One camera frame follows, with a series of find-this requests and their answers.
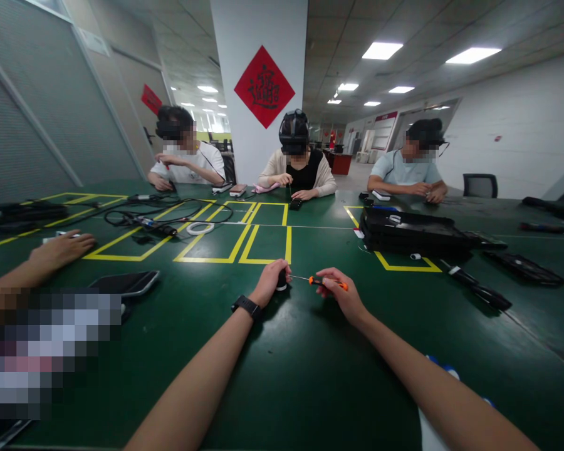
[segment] pink object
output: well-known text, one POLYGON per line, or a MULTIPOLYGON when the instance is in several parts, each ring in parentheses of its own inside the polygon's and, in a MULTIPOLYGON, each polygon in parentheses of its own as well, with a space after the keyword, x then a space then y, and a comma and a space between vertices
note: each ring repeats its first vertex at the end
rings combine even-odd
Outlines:
POLYGON ((280 183, 276 182, 272 186, 270 186, 269 188, 260 187, 259 185, 255 185, 255 184, 253 184, 253 186, 254 186, 254 189, 251 192, 261 194, 261 193, 272 191, 272 190, 280 187, 280 183))

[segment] red diamond sign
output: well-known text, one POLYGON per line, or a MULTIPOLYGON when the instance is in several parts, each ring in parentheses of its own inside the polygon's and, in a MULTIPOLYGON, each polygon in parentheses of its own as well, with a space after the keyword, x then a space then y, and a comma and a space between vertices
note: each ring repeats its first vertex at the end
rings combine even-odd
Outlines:
POLYGON ((257 50, 234 92, 265 128, 295 96, 294 89, 264 46, 257 50))

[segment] red sign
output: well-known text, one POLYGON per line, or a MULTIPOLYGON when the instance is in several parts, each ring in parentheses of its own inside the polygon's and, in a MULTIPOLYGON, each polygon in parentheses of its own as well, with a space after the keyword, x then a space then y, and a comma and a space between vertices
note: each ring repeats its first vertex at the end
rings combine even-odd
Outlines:
POLYGON ((385 114, 382 116, 377 116, 376 121, 374 122, 378 122, 379 120, 393 119, 393 117, 397 117, 397 111, 393 111, 392 113, 385 114))
POLYGON ((264 46, 257 50, 234 92, 265 128, 295 96, 295 91, 264 46))
POLYGON ((157 97, 152 89, 150 89, 147 85, 144 85, 144 92, 142 93, 142 101, 144 105, 150 108, 155 114, 159 114, 159 108, 163 105, 161 99, 157 97))

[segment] chinese character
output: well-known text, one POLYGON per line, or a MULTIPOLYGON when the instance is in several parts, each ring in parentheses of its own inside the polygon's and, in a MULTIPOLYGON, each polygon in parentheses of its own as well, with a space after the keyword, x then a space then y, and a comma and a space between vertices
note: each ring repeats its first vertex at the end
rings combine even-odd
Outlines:
POLYGON ((280 86, 275 85, 271 80, 273 76, 274 71, 268 70, 266 65, 263 65, 263 71, 257 74, 257 86, 251 79, 249 92, 253 96, 253 105, 259 105, 270 110, 278 107, 280 86))

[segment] green table surface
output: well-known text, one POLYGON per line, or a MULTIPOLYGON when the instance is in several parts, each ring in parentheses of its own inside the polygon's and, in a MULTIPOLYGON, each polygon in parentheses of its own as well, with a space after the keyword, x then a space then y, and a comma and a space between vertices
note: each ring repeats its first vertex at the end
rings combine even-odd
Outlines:
MULTIPOLYGON (((141 182, 121 181, 80 189, 85 194, 146 194, 141 182)), ((199 185, 180 186, 181 197, 213 197, 199 185)), ((250 201, 286 203, 277 190, 250 201)), ((88 196, 63 194, 53 202, 88 196)), ((109 202, 113 197, 92 200, 109 202)), ((521 232, 523 220, 559 224, 552 216, 517 200, 451 198, 438 207, 399 198, 385 205, 450 217, 458 228, 494 234, 564 277, 564 237, 521 232)), ((82 259, 54 277, 49 286, 85 287, 107 274, 158 269, 159 283, 138 298, 116 340, 102 342, 86 368, 65 378, 50 418, 33 424, 17 446, 119 448, 176 374, 230 315, 230 305, 255 286, 263 263, 291 251, 295 274, 308 277, 335 266, 353 278, 363 303, 378 319, 424 354, 453 366, 461 380, 516 424, 543 449, 564 449, 564 286, 527 285, 475 253, 464 268, 512 303, 494 313, 441 272, 388 271, 363 248, 344 207, 361 205, 357 192, 339 191, 289 211, 262 205, 253 224, 223 224, 194 242, 184 257, 230 259, 230 263, 174 261, 195 238, 139 245, 126 238, 99 252, 136 261, 82 259), (253 236, 255 225, 258 231, 253 236), (245 236, 242 244, 239 238, 245 236), (233 259, 230 255, 237 248, 233 259)), ((251 204, 231 204, 231 222, 251 204)), ((71 212, 89 207, 71 205, 71 212)), ((164 219, 194 211, 188 203, 164 219)), ((359 218, 359 208, 348 209, 359 218)), ((215 211, 210 207, 200 218, 215 211)), ((224 212, 215 219, 224 217, 224 212)), ((101 216, 79 225, 94 234, 97 248, 127 232, 101 216)), ((0 275, 38 246, 39 231, 0 245, 0 275)), ((428 266, 407 256, 382 253, 395 267, 428 266)), ((274 295, 266 319, 253 327, 229 382, 204 448, 210 449, 406 449, 421 448, 417 407, 392 371, 345 320, 334 300, 322 300, 307 283, 274 295)))

